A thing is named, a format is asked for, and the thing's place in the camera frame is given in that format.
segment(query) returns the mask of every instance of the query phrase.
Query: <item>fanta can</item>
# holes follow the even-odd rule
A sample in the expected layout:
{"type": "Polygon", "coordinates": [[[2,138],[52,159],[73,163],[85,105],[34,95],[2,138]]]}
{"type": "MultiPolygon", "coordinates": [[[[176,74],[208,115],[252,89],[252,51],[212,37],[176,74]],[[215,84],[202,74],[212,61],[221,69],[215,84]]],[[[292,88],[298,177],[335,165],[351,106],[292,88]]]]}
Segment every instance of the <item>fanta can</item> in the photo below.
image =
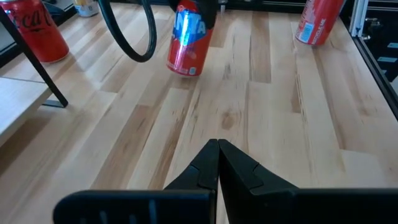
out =
{"type": "Polygon", "coordinates": [[[177,6],[167,66],[184,77],[201,74],[213,29],[206,29],[195,3],[181,0],[177,6]]]}

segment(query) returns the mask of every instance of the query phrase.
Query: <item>can label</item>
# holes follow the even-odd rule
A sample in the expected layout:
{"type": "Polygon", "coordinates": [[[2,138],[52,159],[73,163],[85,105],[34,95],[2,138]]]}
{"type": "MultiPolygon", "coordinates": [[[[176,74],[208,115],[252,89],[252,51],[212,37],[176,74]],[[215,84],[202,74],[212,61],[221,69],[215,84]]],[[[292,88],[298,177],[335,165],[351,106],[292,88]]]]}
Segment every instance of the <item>can label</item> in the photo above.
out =
{"type": "Polygon", "coordinates": [[[324,44],[344,2],[344,0],[307,0],[296,38],[305,44],[324,44]]]}
{"type": "Polygon", "coordinates": [[[201,74],[210,44],[212,30],[207,30],[201,15],[179,5],[170,43],[169,69],[181,75],[201,74]]]}
{"type": "Polygon", "coordinates": [[[0,1],[0,5],[41,62],[64,58],[69,48],[41,0],[0,1]]]}

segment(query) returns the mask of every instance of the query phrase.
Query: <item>coca-cola can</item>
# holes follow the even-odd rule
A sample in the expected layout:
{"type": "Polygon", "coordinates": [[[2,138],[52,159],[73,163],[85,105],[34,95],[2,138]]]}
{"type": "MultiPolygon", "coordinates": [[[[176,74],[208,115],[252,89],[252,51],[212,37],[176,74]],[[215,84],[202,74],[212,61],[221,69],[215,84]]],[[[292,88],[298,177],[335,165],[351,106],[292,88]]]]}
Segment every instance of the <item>coca-cola can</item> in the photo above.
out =
{"type": "Polygon", "coordinates": [[[56,62],[69,53],[41,0],[0,0],[0,5],[39,61],[56,62]]]}

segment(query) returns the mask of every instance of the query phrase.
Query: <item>black plastic part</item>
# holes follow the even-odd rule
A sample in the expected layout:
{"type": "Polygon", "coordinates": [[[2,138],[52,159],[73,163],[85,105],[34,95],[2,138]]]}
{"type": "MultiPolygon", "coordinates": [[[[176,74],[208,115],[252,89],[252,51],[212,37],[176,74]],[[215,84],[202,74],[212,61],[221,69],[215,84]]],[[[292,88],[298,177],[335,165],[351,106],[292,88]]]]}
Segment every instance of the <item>black plastic part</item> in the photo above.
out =
{"type": "Polygon", "coordinates": [[[218,158],[220,148],[217,139],[210,139],[189,166],[171,182],[165,190],[218,188],[218,158]]]}
{"type": "Polygon", "coordinates": [[[290,207],[290,192],[269,198],[260,196],[297,187],[261,166],[227,140],[218,142],[220,182],[229,223],[281,222],[285,210],[290,207]]]}
{"type": "Polygon", "coordinates": [[[214,223],[210,190],[94,191],[71,194],[54,209],[55,224],[214,223]]]}
{"type": "Polygon", "coordinates": [[[214,224],[218,174],[230,224],[397,223],[397,189],[299,189],[224,139],[163,191],[78,192],[58,203],[54,223],[214,224]]]}
{"type": "Polygon", "coordinates": [[[108,26],[109,31],[111,32],[113,38],[118,43],[120,48],[129,56],[131,59],[137,62],[146,62],[148,61],[153,54],[155,53],[156,48],[156,23],[154,18],[154,13],[149,4],[149,0],[142,0],[142,7],[144,8],[145,14],[148,20],[149,27],[149,43],[147,51],[143,55],[139,55],[129,44],[126,38],[123,36],[122,31],[120,30],[118,23],[116,22],[116,18],[113,14],[111,4],[109,0],[98,0],[99,8],[102,11],[102,15],[104,17],[105,23],[108,26]]]}

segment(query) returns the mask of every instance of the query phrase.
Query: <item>wood grain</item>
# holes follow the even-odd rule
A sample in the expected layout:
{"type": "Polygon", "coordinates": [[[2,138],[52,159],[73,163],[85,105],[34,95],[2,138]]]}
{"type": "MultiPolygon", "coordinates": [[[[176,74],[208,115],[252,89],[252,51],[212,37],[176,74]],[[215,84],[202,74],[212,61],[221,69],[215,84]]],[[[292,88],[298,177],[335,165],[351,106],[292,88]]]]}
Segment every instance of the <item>wood grain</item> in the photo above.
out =
{"type": "MultiPolygon", "coordinates": [[[[143,9],[112,7],[143,53],[143,9]]],[[[227,11],[201,77],[183,79],[165,66],[174,14],[154,15],[147,63],[122,52],[101,15],[61,26],[70,54],[45,67],[70,105],[40,107],[0,147],[2,223],[51,223],[77,190],[161,189],[210,138],[299,187],[398,186],[398,123],[341,21],[312,48],[294,39],[298,15],[227,11]]],[[[23,55],[0,76],[40,80],[23,55]]],[[[218,223],[228,223],[218,196],[218,223]]]]}
{"type": "Polygon", "coordinates": [[[0,146],[50,96],[44,83],[0,78],[0,146]]]}

